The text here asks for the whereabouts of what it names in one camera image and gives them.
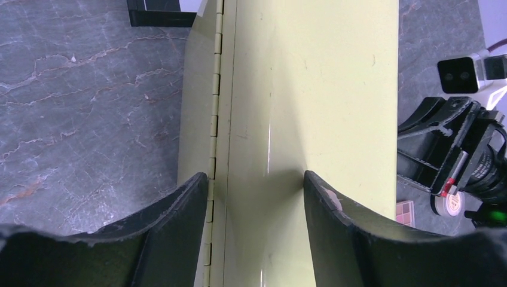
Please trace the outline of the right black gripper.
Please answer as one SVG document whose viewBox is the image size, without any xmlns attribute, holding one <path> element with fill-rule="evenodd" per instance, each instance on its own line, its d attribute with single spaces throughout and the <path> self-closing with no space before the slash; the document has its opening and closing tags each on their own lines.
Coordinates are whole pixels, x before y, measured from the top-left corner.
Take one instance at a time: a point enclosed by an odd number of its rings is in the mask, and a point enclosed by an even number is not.
<svg viewBox="0 0 507 287">
<path fill-rule="evenodd" d="M 477 199 L 506 198 L 505 115 L 470 97 L 426 97 L 398 126 L 397 176 L 438 196 L 464 191 Z"/>
</svg>

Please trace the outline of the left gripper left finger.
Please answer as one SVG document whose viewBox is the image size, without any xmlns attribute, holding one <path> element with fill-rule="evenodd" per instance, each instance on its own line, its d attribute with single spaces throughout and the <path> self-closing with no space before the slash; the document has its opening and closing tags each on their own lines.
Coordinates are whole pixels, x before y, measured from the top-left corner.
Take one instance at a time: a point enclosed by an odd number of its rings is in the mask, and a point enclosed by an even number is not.
<svg viewBox="0 0 507 287">
<path fill-rule="evenodd" d="M 197 173 L 168 196 L 94 233 L 58 236 L 1 225 L 2 286 L 193 286 L 208 180 Z"/>
</svg>

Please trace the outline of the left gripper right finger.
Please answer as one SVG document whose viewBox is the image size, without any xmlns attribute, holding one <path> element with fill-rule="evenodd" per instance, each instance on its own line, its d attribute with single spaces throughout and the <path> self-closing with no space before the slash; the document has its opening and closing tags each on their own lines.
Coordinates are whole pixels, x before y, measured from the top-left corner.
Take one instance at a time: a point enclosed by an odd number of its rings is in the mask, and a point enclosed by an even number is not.
<svg viewBox="0 0 507 287">
<path fill-rule="evenodd" d="M 304 174 L 317 286 L 505 286 L 506 230 L 443 236 L 386 218 Z"/>
</svg>

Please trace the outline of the green makeup organizer box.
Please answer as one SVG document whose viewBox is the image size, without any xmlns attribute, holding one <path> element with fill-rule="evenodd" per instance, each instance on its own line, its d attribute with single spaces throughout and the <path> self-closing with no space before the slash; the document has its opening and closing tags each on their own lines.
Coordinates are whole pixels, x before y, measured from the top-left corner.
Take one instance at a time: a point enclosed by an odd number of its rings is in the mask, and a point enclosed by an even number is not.
<svg viewBox="0 0 507 287">
<path fill-rule="evenodd" d="M 395 217 L 398 1 L 201 1 L 178 182 L 210 180 L 195 286 L 314 286 L 306 170 Z"/>
</svg>

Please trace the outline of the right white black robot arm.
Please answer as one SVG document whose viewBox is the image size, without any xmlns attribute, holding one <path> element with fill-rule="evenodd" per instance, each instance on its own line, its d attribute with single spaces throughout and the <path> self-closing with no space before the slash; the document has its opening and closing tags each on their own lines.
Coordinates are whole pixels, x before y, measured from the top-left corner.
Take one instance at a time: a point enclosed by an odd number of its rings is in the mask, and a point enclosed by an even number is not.
<svg viewBox="0 0 507 287">
<path fill-rule="evenodd" d="M 464 212 L 475 227 L 505 227 L 506 143 L 490 143 L 496 133 L 506 138 L 504 117 L 470 97 L 424 98 L 398 126 L 398 179 L 430 194 L 437 215 L 458 215 L 452 200 L 467 193 L 481 201 Z"/>
</svg>

